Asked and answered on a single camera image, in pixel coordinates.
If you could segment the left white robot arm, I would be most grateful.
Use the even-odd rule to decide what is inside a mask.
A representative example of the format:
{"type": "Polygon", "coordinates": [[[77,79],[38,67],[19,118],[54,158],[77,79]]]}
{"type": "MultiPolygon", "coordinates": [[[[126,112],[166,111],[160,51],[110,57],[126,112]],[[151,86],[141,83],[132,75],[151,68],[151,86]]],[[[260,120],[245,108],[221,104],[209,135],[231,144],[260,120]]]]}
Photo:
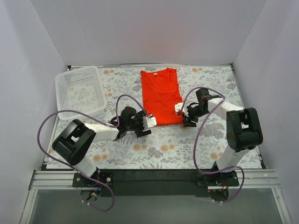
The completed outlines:
{"type": "Polygon", "coordinates": [[[132,107],[125,107],[121,115],[110,120],[109,127],[102,124],[83,123],[73,120],[54,140],[52,149],[58,153],[67,164],[80,172],[83,181],[90,187],[96,186],[100,180],[100,170],[87,157],[87,151],[92,143],[104,140],[119,140],[131,131],[136,136],[151,134],[151,128],[157,125],[156,118],[147,116],[144,111],[137,112],[132,107]]]}

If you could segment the white plastic laundry basket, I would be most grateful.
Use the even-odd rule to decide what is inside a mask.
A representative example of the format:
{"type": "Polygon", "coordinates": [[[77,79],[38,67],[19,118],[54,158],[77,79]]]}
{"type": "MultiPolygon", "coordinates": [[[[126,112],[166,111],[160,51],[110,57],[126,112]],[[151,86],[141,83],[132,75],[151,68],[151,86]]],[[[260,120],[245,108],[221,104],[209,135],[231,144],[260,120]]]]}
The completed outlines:
{"type": "Polygon", "coordinates": [[[94,117],[102,114],[107,105],[100,73],[95,66],[57,75],[55,88],[59,111],[74,110],[94,117]]]}

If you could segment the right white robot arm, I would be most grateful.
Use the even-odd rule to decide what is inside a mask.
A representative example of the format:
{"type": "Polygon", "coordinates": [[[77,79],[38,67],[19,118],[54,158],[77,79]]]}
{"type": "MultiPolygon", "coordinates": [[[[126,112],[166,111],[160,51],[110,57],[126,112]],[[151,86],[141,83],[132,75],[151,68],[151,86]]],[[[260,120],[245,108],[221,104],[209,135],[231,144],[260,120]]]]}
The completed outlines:
{"type": "Polygon", "coordinates": [[[227,147],[222,156],[208,171],[198,170],[195,174],[199,186],[228,186],[238,184],[236,169],[239,161],[250,150],[263,142],[260,121],[255,108],[243,108],[225,100],[225,96],[207,87],[195,87],[197,102],[175,105],[175,113],[183,118],[185,127],[196,127],[200,117],[205,121],[215,114],[226,122],[227,147]]]}

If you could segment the orange t shirt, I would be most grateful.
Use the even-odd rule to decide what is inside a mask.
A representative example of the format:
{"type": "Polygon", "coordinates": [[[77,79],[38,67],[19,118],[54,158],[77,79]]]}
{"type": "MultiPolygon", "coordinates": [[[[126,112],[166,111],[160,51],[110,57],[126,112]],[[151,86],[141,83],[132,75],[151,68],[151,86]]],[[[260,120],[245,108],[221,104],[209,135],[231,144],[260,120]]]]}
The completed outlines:
{"type": "Polygon", "coordinates": [[[183,118],[175,113],[175,105],[183,102],[176,69],[142,70],[141,83],[143,107],[156,118],[158,126],[183,123],[183,118]]]}

